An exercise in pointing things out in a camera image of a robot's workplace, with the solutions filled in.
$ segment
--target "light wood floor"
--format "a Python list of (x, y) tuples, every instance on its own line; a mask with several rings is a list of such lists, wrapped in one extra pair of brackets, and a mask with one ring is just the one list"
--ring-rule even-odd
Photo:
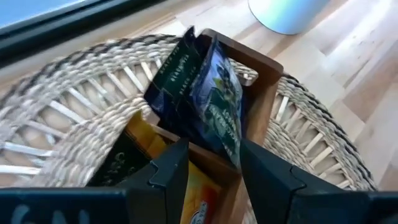
[(0, 70), (0, 89), (84, 46), (212, 28), (280, 62), (326, 105), (381, 189), (398, 190), (398, 0), (331, 0), (302, 34), (263, 27), (247, 0), (168, 0)]

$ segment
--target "white cylindrical object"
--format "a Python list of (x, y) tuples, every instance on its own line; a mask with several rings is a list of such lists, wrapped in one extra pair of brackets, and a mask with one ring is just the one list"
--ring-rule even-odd
[(330, 0), (249, 0), (254, 16), (280, 34), (298, 34)]

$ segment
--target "wicker weave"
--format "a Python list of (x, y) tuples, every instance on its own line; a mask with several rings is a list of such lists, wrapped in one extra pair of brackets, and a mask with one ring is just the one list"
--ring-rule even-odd
[[(49, 63), (1, 100), (0, 186), (83, 187), (128, 119), (151, 110), (142, 98), (175, 44), (147, 35), (98, 44)], [(240, 78), (257, 73), (232, 60)], [(264, 147), (344, 189), (375, 190), (356, 148), (327, 109), (285, 75)], [(248, 202), (244, 223), (255, 218)]]

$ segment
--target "wicker basket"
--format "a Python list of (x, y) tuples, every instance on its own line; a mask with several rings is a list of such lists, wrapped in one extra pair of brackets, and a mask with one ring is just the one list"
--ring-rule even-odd
[[(83, 187), (178, 37), (147, 35), (77, 51), (24, 78), (1, 100), (1, 187)], [(232, 60), (240, 79), (256, 71)], [(375, 190), (356, 148), (296, 79), (279, 83), (264, 147), (344, 189)], [(254, 223), (250, 202), (244, 223)]]

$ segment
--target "wooden floor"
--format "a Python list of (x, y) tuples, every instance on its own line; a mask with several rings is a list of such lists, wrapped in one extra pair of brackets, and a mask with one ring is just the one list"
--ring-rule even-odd
[(262, 26), (247, 0), (168, 0), (0, 70), (0, 83), (106, 39), (212, 28), (280, 62), (326, 105), (381, 189), (398, 190), (398, 0), (331, 0), (302, 34)]

